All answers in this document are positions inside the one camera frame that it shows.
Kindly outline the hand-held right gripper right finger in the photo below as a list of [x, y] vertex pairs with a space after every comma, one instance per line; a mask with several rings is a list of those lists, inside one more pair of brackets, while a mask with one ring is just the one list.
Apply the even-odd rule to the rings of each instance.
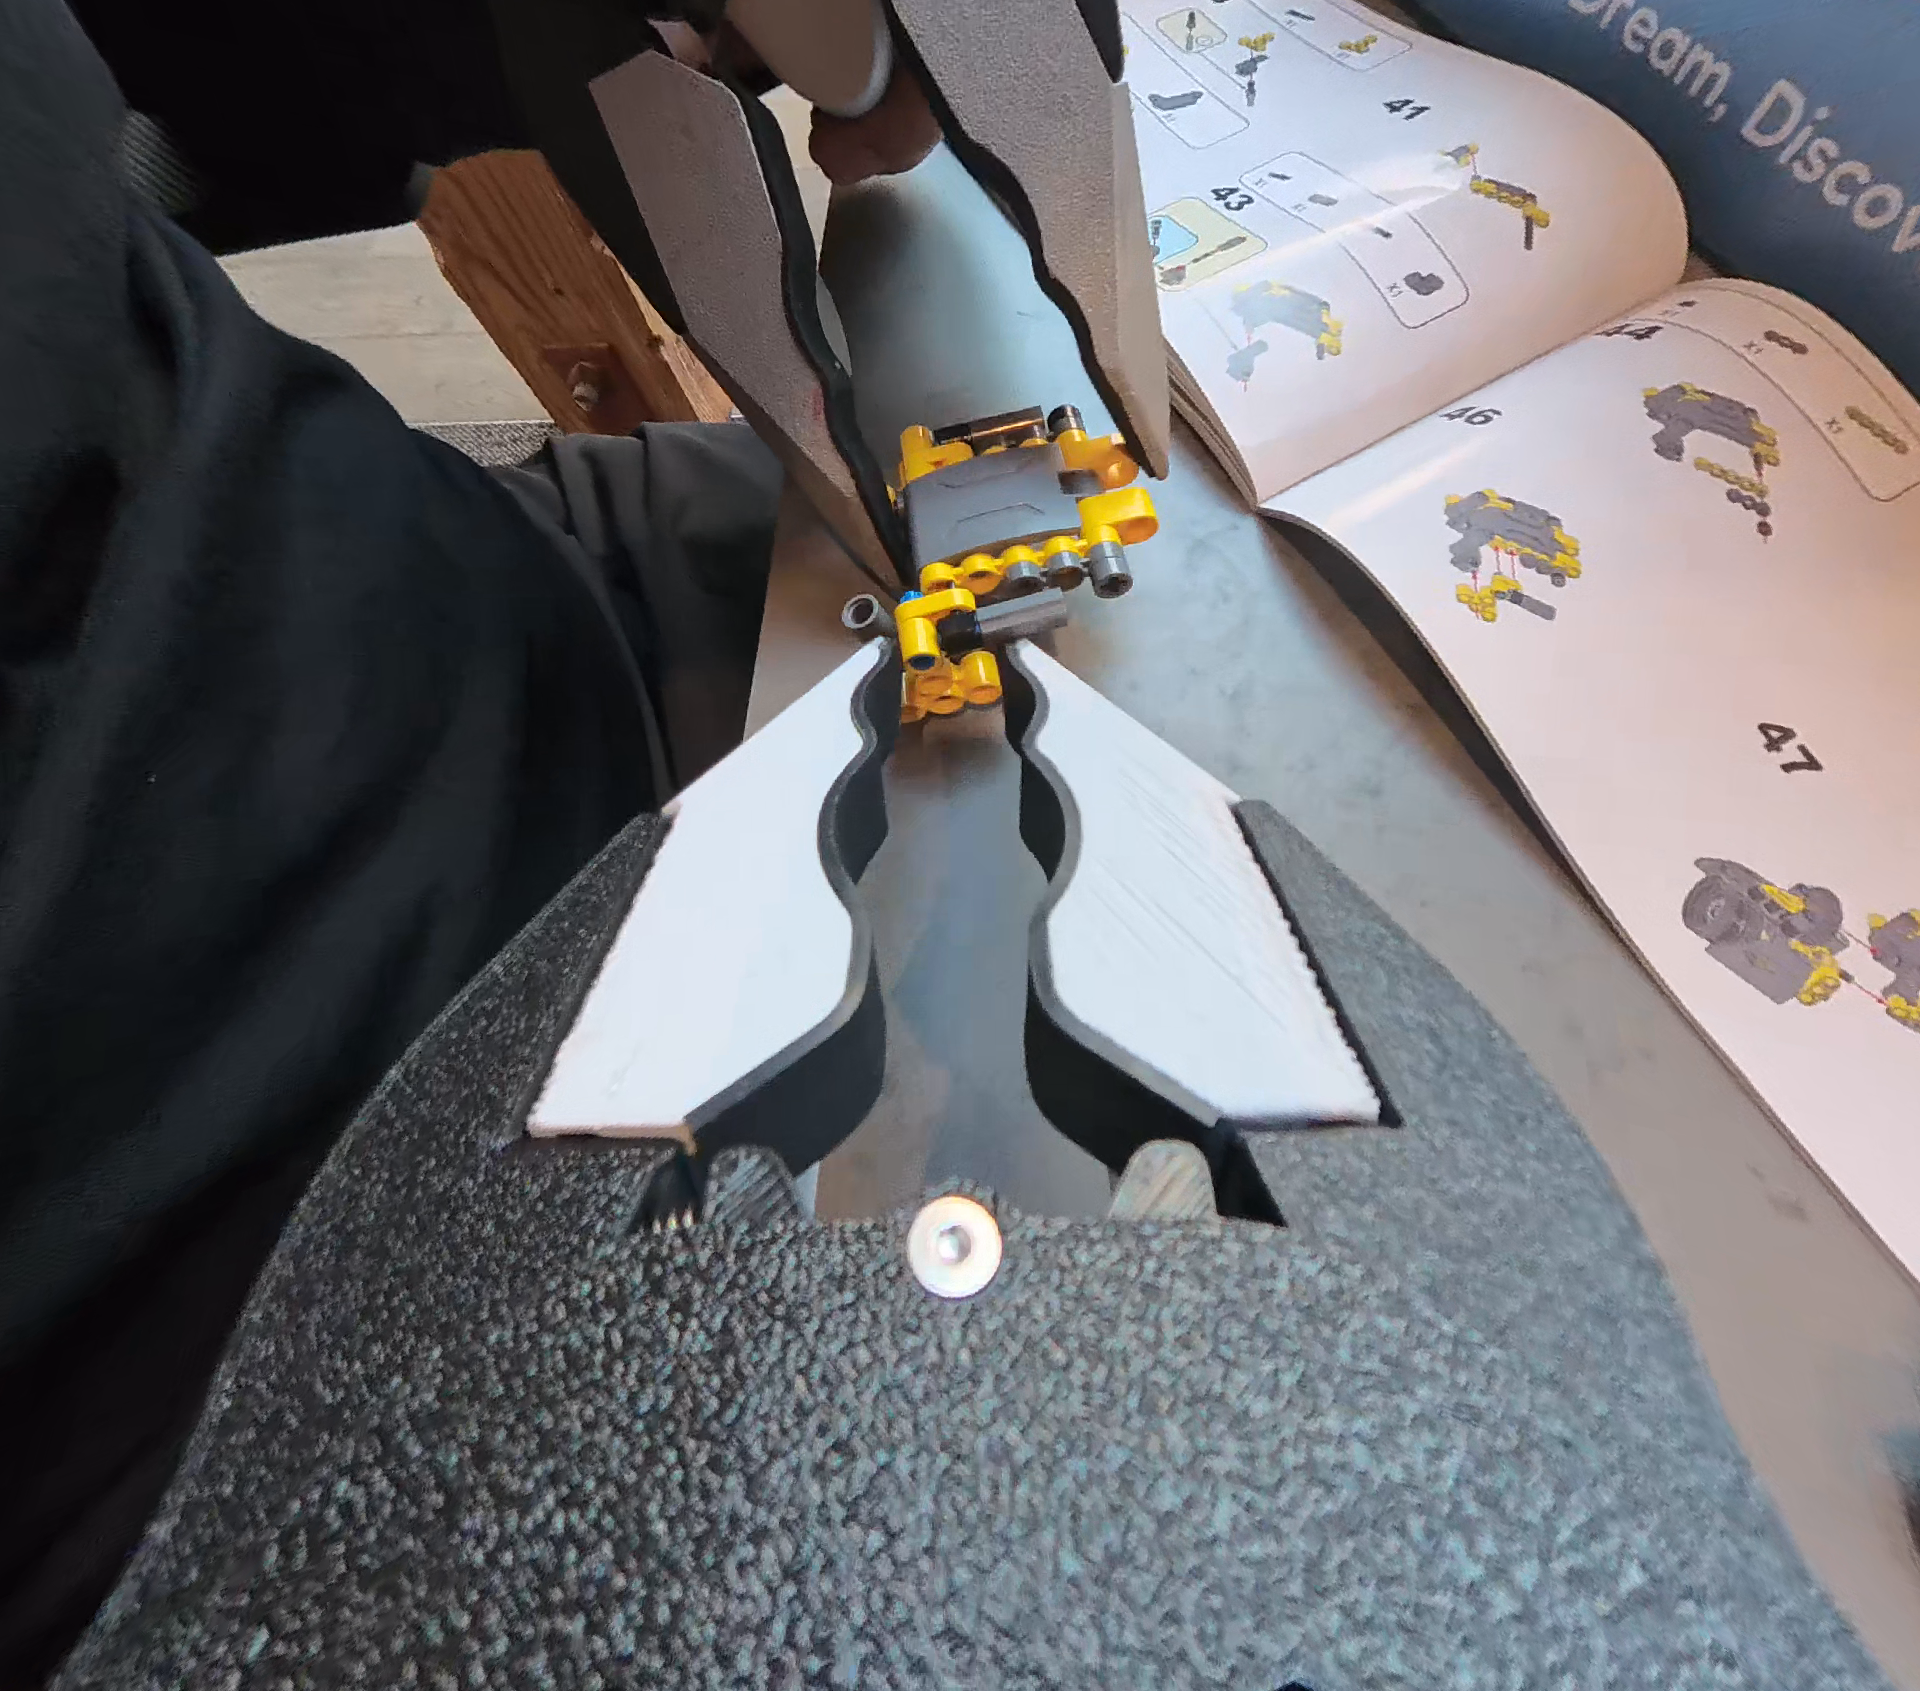
[[1018, 644], [1002, 671], [1022, 835], [1046, 874], [1034, 993], [1055, 1045], [1092, 1053], [1092, 1076], [1068, 1079], [1062, 1127], [1131, 1107], [1124, 1081], [1197, 1132], [1379, 1124], [1379, 1086], [1239, 795], [1047, 650]]

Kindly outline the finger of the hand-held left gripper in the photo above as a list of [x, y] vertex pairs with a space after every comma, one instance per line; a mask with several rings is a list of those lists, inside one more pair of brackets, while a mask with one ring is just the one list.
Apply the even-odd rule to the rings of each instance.
[[949, 135], [1017, 214], [1134, 456], [1170, 465], [1170, 384], [1118, 0], [893, 0]]
[[823, 303], [779, 122], [728, 77], [644, 51], [590, 83], [688, 345], [877, 577], [906, 547]]

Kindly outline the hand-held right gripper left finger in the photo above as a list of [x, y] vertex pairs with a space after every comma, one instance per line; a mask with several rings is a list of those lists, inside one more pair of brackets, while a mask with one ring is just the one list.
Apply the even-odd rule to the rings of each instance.
[[881, 642], [667, 810], [527, 1135], [838, 1149], [881, 1098], [884, 1025], [858, 882], [884, 831], [899, 657]]

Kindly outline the yellow three-hole connector brick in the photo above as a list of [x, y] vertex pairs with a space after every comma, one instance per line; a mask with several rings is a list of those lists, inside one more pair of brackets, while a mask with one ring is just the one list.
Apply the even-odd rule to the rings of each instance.
[[899, 721], [949, 719], [965, 708], [1002, 701], [999, 660], [977, 649], [961, 657], [940, 657], [926, 671], [903, 671]]

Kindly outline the yellow grey brick assembly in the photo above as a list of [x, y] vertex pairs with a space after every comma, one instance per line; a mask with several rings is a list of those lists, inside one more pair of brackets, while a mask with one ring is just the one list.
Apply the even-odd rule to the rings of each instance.
[[[1140, 461], [1070, 405], [905, 429], [893, 504], [906, 587], [965, 584], [974, 604], [1047, 587], [1124, 599], [1135, 584], [1131, 547], [1158, 535]], [[974, 625], [965, 642], [949, 639], [951, 660], [977, 649]]]

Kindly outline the grey desk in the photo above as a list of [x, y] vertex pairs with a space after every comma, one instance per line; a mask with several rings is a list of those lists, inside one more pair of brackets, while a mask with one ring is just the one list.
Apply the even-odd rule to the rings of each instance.
[[[1654, 984], [1525, 813], [1400, 615], [1332, 547], [1254, 518], [1186, 429], [1140, 584], [1058, 655], [1294, 820], [1532, 1056], [1611, 1166], [1796, 1544], [1883, 1672], [1915, 1686], [1915, 1285]], [[993, 984], [949, 1012], [926, 921], [1015, 967], [1041, 874], [985, 717], [910, 733], [866, 878], [894, 1029], [882, 1098], [820, 1175], [867, 1217], [951, 1175], [1084, 1214], [1107, 1172], [1044, 1123]]]

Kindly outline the person's left hand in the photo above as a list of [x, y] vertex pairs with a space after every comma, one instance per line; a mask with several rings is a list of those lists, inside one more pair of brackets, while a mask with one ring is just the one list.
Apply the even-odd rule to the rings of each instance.
[[816, 107], [813, 112], [807, 153], [829, 176], [832, 187], [858, 187], [882, 174], [905, 174], [919, 168], [944, 142], [939, 116], [926, 102], [922, 83], [894, 75], [874, 108], [838, 116]]

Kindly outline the wooden pillar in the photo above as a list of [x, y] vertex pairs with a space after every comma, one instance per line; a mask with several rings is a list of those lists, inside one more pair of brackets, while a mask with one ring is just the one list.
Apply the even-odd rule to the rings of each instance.
[[494, 150], [432, 170], [419, 225], [561, 429], [731, 418], [728, 391], [590, 231], [544, 154]]

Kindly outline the grey fabric chair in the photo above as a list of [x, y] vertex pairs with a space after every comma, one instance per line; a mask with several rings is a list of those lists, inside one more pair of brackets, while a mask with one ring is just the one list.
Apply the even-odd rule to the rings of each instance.
[[409, 429], [449, 444], [483, 469], [520, 469], [561, 434], [561, 429], [548, 419], [437, 423], [409, 425]]

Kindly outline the person's body in black clothing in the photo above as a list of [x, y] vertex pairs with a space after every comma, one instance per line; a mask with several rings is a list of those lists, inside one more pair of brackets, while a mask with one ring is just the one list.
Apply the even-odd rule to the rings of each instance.
[[6, 0], [2, 1655], [42, 1686], [400, 1053], [745, 719], [745, 425], [492, 471], [135, 197]]

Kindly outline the open instruction booklet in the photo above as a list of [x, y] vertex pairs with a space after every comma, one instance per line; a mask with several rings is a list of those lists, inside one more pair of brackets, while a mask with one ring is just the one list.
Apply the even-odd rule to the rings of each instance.
[[1919, 1259], [1915, 401], [1668, 164], [1356, 0], [1118, 0], [1159, 317], [1673, 999]]

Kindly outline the blue cardboard box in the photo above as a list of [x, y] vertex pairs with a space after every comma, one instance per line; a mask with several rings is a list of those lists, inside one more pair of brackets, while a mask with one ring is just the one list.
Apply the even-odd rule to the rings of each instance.
[[1835, 315], [1915, 385], [1919, 0], [1411, 0], [1668, 163], [1697, 248]]

